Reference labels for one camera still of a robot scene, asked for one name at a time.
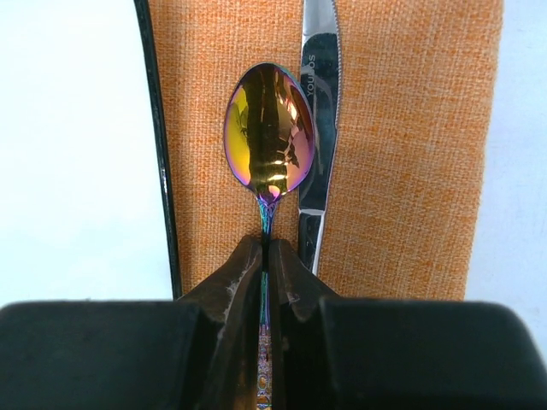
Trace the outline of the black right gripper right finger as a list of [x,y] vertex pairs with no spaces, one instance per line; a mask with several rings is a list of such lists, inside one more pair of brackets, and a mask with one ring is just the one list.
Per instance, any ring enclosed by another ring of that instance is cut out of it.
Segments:
[[349,298],[271,244],[290,409],[543,409],[523,322],[484,302]]

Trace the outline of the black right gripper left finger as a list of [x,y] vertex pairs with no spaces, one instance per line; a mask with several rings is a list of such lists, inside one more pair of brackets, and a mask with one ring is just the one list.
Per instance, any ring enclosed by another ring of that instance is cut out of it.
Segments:
[[262,247],[174,302],[18,302],[1,311],[4,409],[253,409]]

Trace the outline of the orange cloth napkin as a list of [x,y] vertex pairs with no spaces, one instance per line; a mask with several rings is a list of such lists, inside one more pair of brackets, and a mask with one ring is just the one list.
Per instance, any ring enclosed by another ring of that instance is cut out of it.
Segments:
[[[503,23],[500,1],[339,1],[338,141],[319,276],[346,296],[465,293]],[[256,235],[222,146],[251,65],[297,72],[299,1],[150,3],[182,286]]]

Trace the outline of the white square plate black rim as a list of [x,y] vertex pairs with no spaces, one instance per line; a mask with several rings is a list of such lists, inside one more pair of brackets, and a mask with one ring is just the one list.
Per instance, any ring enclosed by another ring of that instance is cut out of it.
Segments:
[[2,304],[180,294],[150,3],[2,2]]

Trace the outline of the iridescent ornate teaspoon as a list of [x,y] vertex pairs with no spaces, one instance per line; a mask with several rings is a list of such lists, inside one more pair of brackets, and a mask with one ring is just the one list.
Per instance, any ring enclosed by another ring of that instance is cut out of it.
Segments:
[[315,126],[309,103],[284,67],[261,62],[236,84],[223,126],[226,160],[256,198],[261,218],[262,273],[256,406],[274,408],[274,329],[269,247],[281,199],[305,179],[314,157]]

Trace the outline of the silver table knife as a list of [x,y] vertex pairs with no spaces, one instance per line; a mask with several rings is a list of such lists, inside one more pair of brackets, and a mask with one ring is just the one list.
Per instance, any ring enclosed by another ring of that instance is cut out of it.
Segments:
[[305,0],[300,83],[315,125],[312,167],[298,187],[298,255],[318,274],[338,139],[339,88],[342,82],[338,13],[334,1]]

